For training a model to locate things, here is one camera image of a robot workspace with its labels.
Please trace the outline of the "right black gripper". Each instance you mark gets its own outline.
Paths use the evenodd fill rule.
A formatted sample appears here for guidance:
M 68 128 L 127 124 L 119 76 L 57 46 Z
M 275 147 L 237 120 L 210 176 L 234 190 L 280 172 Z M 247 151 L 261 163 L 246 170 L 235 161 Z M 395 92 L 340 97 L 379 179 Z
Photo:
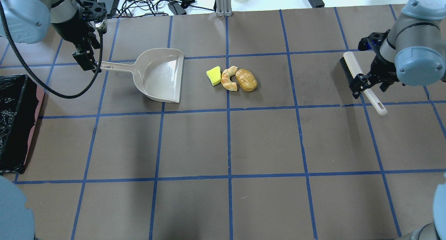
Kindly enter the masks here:
M 352 78 L 351 91 L 354 99 L 358 99 L 363 91 L 370 88 L 370 85 L 372 88 L 380 83 L 380 90 L 386 92 L 393 83 L 400 82 L 397 78 L 395 64 L 385 59 L 380 51 L 383 45 L 388 44 L 387 36 L 389 32 L 389 30 L 385 33 L 373 32 L 368 37 L 363 37 L 360 40 L 358 50 L 369 51 L 372 49 L 375 52 L 375 57 L 367 74 L 357 74 Z

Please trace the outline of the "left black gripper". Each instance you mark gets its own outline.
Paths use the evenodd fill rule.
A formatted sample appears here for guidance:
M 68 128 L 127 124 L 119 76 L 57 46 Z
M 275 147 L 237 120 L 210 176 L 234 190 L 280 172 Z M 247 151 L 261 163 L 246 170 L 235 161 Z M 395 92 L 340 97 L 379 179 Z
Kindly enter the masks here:
M 72 56 L 84 70 L 101 72 L 102 34 L 97 37 L 91 21 L 102 22 L 107 10 L 103 2 L 91 0 L 52 0 L 52 27 L 66 41 L 75 45 Z M 98 62 L 94 52 L 98 51 Z

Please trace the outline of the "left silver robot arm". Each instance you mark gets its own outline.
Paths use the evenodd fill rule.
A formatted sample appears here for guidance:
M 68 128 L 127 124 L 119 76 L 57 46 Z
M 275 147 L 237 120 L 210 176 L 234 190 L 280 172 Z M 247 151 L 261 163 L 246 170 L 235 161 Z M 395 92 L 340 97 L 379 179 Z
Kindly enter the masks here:
M 107 32 L 107 10 L 95 0 L 1 0 L 7 27 L 16 43 L 42 41 L 52 26 L 73 43 L 75 61 L 87 70 L 96 70 L 94 49 L 100 48 L 95 30 Z

